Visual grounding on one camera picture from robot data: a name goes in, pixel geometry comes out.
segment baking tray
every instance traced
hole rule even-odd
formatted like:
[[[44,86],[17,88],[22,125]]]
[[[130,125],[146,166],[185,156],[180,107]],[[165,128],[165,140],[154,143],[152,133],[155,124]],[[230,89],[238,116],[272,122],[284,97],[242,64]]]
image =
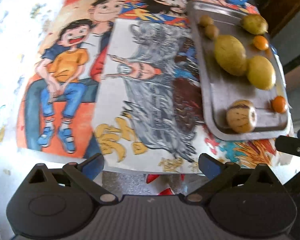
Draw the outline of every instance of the baking tray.
[[[290,130],[289,110],[284,114],[271,110],[271,100],[277,95],[287,99],[282,66],[272,49],[260,51],[252,45],[255,35],[240,27],[240,20],[246,14],[197,1],[190,1],[187,6],[199,62],[204,120],[210,131],[224,141],[256,140],[287,135]],[[230,75],[218,65],[213,54],[214,42],[203,37],[198,30],[197,24],[202,15],[208,15],[214,20],[220,34],[236,37],[244,45],[247,58],[261,55],[272,63],[276,73],[276,85],[271,90],[257,89],[250,84],[246,76]],[[226,110],[234,101],[243,99],[254,104],[257,126],[253,132],[238,134],[227,125]]]

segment cartoon boy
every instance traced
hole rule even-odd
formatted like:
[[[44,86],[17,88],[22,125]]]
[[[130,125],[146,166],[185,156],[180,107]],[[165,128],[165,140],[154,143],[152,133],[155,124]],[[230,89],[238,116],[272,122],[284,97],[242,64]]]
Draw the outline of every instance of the cartoon boy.
[[[48,75],[43,76],[48,85],[41,92],[41,107],[45,121],[45,127],[37,141],[41,147],[50,145],[55,130],[52,103],[55,98],[64,95],[66,106],[62,112],[63,118],[58,128],[58,137],[66,152],[72,154],[76,150],[69,125],[86,91],[86,86],[78,82],[78,77],[84,71],[84,64],[89,59],[87,50],[78,48],[78,45],[87,38],[91,25],[91,20],[77,20],[60,32],[57,43],[68,50],[56,57],[48,68]]]
[[[96,0],[91,4],[89,13],[92,20],[91,31],[77,45],[77,48],[86,49],[88,53],[88,61],[84,64],[83,72],[77,77],[79,83],[86,86],[86,92],[82,98],[82,102],[95,103],[100,75],[103,71],[103,64],[106,56],[107,46],[113,28],[113,22],[118,17],[125,0]],[[25,101],[25,126],[27,147],[33,150],[41,150],[41,146],[37,140],[40,136],[40,123],[34,122],[33,117],[40,114],[41,100],[38,94],[48,88],[52,94],[57,94],[60,83],[56,82],[54,86],[49,85],[47,77],[50,75],[48,66],[55,61],[56,57],[61,53],[68,51],[71,47],[60,45],[56,41],[50,48],[45,49],[41,55],[41,61],[36,66],[36,72],[43,79],[33,82],[26,94]],[[55,98],[55,101],[63,101],[64,96]]]

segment wall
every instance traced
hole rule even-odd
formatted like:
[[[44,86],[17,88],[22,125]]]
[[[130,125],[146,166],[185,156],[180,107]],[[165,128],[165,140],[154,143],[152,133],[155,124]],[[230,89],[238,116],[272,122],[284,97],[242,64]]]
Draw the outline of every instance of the wall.
[[[277,49],[283,66],[300,55],[300,11],[272,39],[271,44]]]

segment open mouth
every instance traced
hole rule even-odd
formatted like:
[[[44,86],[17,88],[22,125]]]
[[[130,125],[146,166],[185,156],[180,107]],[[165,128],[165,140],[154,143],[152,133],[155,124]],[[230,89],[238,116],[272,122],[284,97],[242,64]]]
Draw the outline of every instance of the open mouth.
[[[69,39],[69,44],[73,44],[73,43],[77,43],[79,41],[82,41],[83,38],[84,38],[84,36],[80,36],[80,37],[77,37],[77,38]]]

